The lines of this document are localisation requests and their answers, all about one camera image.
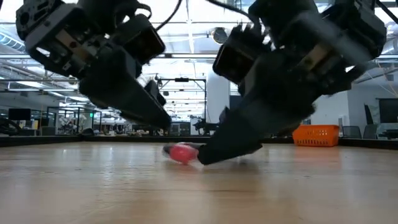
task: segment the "chair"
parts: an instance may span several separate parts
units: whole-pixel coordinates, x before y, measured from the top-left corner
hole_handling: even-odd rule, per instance
[[[368,124],[363,131],[363,139],[377,139],[377,124]]]
[[[358,126],[343,126],[343,137],[351,139],[362,139],[361,130]]]

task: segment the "computer monitor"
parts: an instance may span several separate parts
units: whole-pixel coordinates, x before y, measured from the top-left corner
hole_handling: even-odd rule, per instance
[[[398,123],[398,99],[380,99],[380,123]]]
[[[31,109],[27,108],[9,108],[8,119],[12,121],[28,121],[31,118]]]

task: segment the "metal frame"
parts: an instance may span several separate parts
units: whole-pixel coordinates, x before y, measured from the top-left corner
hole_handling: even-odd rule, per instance
[[[166,86],[170,81],[175,81],[175,82],[195,82],[195,84],[205,92],[205,117],[204,120],[206,121],[206,114],[207,114],[207,80],[205,78],[160,78],[157,80],[158,81],[158,87],[159,91],[163,89],[164,86]],[[166,81],[165,83],[162,84],[162,86],[159,86],[159,81]],[[205,87],[202,88],[201,85],[199,85],[198,82],[204,82]]]
[[[77,108],[77,111],[69,110],[66,108]],[[77,113],[77,124],[76,124],[77,130],[79,130],[80,113],[93,113],[93,117],[91,118],[91,128],[93,128],[93,126],[94,126],[94,114],[99,113],[99,131],[101,131],[101,123],[102,123],[102,112],[101,111],[85,109],[85,108],[81,108],[78,106],[48,106],[47,107],[47,116],[46,116],[47,119],[49,118],[50,110],[63,110],[63,111],[65,111],[65,117],[67,116],[67,111],[74,112],[75,116]]]

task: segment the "ceiling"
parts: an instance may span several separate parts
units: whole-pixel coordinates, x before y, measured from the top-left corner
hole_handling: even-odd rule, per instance
[[[77,2],[74,0],[66,0],[65,2]],[[141,3],[147,4],[152,8],[152,18],[150,21],[154,27],[163,22],[173,11],[177,0],[159,1],[159,0],[140,0]],[[253,0],[243,0],[243,9],[253,2]],[[316,1],[319,10],[322,11],[327,6],[327,1]],[[46,72],[41,65],[29,59],[28,55],[21,55],[23,42],[18,38],[15,28],[15,11],[22,5],[23,0],[5,1],[0,13],[0,60],[6,61],[10,67],[23,68],[23,70],[13,69],[18,75],[26,78],[53,78],[54,80],[64,79],[65,77]],[[393,7],[390,10],[394,14],[398,14],[398,8]],[[393,23],[392,19],[387,16],[380,8],[376,9],[376,15],[379,16],[389,28],[389,36],[395,39],[398,34],[398,26]],[[214,42],[209,34],[215,27],[224,27],[227,30],[232,29],[239,22],[248,22],[248,19],[238,13],[224,10],[221,7],[214,6],[205,0],[184,0],[180,9],[170,21],[164,26],[159,35],[166,44],[166,52],[178,55],[179,58],[166,59],[157,58],[146,65],[143,69],[141,82],[145,83],[156,75],[160,78],[206,78],[207,73],[211,72],[211,66],[214,61],[220,45]],[[386,54],[397,54],[394,50],[386,52]],[[208,54],[197,58],[197,54]],[[393,73],[395,79],[393,84],[398,83],[396,72]],[[384,77],[377,77],[366,80],[357,85],[385,85],[389,82]],[[67,82],[48,83],[50,87],[57,88],[74,88]],[[203,86],[199,86],[194,82],[175,83],[169,82],[162,87],[163,91],[168,91],[169,95],[165,96],[168,103],[166,109],[170,114],[181,116],[202,115],[204,112]],[[236,86],[231,85],[231,91],[236,92]],[[64,96],[77,96],[76,93],[64,94]]]

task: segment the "black cable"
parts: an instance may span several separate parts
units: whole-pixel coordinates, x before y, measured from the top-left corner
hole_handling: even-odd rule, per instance
[[[260,25],[259,18],[256,18],[256,17],[248,14],[247,12],[245,12],[243,10],[240,10],[240,9],[238,9],[236,7],[230,6],[229,4],[225,4],[225,3],[219,2],[217,0],[206,0],[206,1],[208,1],[208,2],[210,2],[212,4],[215,4],[216,6],[223,7],[225,9],[229,9],[229,10],[231,10],[233,12],[237,12],[239,14],[242,14],[242,15],[246,16],[254,24],[254,29],[257,30],[261,34],[261,25]]]
[[[173,18],[173,16],[177,13],[178,9],[180,9],[182,0],[178,0],[177,5],[174,8],[173,13],[165,20],[163,21],[158,27],[156,27],[156,31],[159,31],[164,25],[166,25],[170,20]]]
[[[380,2],[380,0],[376,0],[376,4],[396,23],[398,24],[398,18],[396,17],[396,15],[394,15],[394,13],[392,13],[390,11],[390,9],[388,9],[388,7],[383,4],[382,2]]]

